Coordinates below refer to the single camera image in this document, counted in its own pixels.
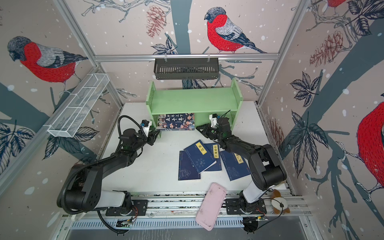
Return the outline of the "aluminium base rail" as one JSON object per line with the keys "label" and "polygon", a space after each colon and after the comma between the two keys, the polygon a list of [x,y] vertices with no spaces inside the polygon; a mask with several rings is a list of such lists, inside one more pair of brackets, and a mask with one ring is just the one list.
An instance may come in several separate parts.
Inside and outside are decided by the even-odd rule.
{"label": "aluminium base rail", "polygon": [[[284,214],[285,217],[306,220],[312,216],[302,197],[283,194],[283,198],[287,200],[291,211]],[[123,216],[120,211],[109,209],[103,211],[102,216],[108,225],[120,231],[199,228],[196,216],[203,200],[204,195],[138,195],[133,197],[136,209],[129,215]],[[270,194],[264,196],[255,211],[245,214],[240,209],[238,196],[230,193],[223,201],[214,227],[242,228],[246,222],[267,222],[278,216],[274,214]]]}

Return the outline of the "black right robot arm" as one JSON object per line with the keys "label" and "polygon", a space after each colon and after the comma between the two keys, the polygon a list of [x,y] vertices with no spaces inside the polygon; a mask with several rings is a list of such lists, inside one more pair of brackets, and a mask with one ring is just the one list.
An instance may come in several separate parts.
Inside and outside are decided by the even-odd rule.
{"label": "black right robot arm", "polygon": [[261,197],[287,179],[287,172],[275,149],[269,144],[254,145],[236,137],[232,134],[228,118],[217,119],[215,127],[204,124],[196,127],[196,130],[204,137],[216,141],[226,152],[238,154],[248,161],[252,182],[239,195],[243,213],[251,214],[255,211]]}

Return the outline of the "small plush toy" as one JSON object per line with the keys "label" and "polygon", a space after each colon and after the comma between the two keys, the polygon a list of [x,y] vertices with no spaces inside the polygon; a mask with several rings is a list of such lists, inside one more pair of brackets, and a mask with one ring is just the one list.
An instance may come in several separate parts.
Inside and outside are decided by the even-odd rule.
{"label": "small plush toy", "polygon": [[283,198],[281,193],[276,189],[273,189],[272,191],[271,204],[273,206],[274,214],[284,215],[291,212],[287,200]]}

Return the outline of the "dark blue bottom book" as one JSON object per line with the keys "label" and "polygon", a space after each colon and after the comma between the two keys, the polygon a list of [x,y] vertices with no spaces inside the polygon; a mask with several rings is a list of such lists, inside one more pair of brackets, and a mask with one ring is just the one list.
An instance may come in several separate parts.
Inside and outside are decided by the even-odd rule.
{"label": "dark blue bottom book", "polygon": [[178,181],[194,181],[200,179],[200,174],[197,172],[186,152],[180,151]]}

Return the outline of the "blue book yellow label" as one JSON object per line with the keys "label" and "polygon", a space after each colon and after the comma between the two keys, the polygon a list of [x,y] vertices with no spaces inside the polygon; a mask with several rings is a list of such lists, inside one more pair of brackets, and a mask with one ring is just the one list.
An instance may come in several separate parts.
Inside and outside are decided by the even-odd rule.
{"label": "blue book yellow label", "polygon": [[193,143],[184,149],[187,156],[190,158],[191,163],[195,167],[198,174],[206,171],[217,163],[217,160],[209,152],[208,148],[201,140]]}

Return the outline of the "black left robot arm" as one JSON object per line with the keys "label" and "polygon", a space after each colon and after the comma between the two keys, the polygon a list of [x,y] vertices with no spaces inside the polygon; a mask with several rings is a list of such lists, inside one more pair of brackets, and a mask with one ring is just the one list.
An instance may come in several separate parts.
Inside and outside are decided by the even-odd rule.
{"label": "black left robot arm", "polygon": [[130,213],[134,209],[131,194],[127,191],[104,191],[103,179],[112,173],[129,167],[140,156],[138,150],[145,145],[152,146],[160,130],[152,129],[152,122],[143,120],[138,123],[133,118],[123,115],[119,121],[128,119],[139,129],[121,130],[117,123],[119,142],[114,153],[94,163],[75,164],[69,171],[57,198],[57,206],[69,215],[101,211],[108,208],[121,209]]}

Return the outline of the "green wooden shelf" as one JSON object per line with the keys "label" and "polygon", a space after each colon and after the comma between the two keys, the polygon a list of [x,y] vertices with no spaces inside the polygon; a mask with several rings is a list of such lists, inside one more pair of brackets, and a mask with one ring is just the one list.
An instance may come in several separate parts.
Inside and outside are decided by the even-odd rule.
{"label": "green wooden shelf", "polygon": [[209,124],[209,115],[218,114],[229,118],[231,129],[234,128],[243,95],[236,80],[229,88],[157,90],[151,83],[146,105],[153,122],[159,115],[195,114],[195,126]]}

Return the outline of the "black hanging basket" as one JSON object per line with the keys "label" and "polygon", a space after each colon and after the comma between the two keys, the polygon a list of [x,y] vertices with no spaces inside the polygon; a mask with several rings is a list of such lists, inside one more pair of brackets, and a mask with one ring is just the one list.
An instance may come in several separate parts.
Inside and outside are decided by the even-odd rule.
{"label": "black hanging basket", "polygon": [[156,59],[157,80],[214,80],[219,77],[218,58]]}

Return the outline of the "colourful illustrated thick book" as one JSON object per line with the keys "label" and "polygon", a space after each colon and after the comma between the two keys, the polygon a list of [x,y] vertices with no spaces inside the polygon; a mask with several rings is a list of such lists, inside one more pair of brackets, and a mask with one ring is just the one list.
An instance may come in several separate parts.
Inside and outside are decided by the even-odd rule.
{"label": "colourful illustrated thick book", "polygon": [[195,130],[195,114],[164,114],[155,117],[157,130],[161,131],[193,131]]}

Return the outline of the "blue book under stack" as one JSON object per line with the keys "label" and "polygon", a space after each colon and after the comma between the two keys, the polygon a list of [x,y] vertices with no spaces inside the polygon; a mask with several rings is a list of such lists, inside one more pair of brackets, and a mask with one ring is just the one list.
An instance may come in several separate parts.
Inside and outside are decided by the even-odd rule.
{"label": "blue book under stack", "polygon": [[218,172],[222,170],[221,158],[220,158],[220,146],[217,143],[205,144],[205,147],[213,155],[216,163],[209,167],[206,172]]}

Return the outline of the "blue book right side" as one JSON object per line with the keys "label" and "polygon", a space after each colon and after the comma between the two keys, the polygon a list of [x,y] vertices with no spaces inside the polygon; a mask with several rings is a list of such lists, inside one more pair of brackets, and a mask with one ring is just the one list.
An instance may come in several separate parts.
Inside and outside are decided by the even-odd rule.
{"label": "blue book right side", "polygon": [[220,157],[224,163],[230,181],[234,181],[251,174],[248,164],[238,154],[220,151]]}

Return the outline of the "pink plastic tray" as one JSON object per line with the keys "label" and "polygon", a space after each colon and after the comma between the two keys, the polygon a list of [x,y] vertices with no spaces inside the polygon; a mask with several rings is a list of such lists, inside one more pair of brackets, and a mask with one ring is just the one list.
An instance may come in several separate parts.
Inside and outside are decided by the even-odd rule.
{"label": "pink plastic tray", "polygon": [[212,183],[199,208],[196,222],[207,231],[211,231],[220,213],[227,190],[217,183]]}

